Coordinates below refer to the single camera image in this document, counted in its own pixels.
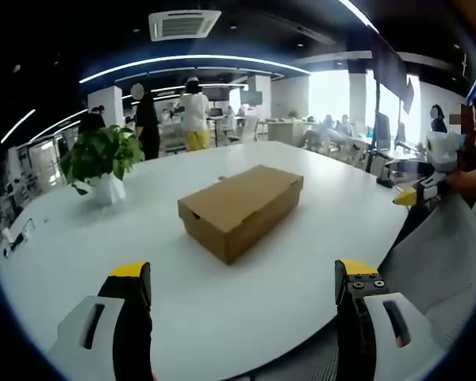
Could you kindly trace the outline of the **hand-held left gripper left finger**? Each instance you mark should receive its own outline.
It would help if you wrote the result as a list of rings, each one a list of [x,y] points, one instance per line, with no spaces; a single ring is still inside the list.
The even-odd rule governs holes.
[[[48,358],[66,380],[151,380],[151,266],[112,270],[58,325]]]

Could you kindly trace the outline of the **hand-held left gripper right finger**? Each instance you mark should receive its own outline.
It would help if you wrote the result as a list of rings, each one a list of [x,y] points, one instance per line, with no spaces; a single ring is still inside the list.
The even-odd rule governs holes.
[[[424,380],[443,354],[428,319],[368,264],[335,261],[338,380]]]

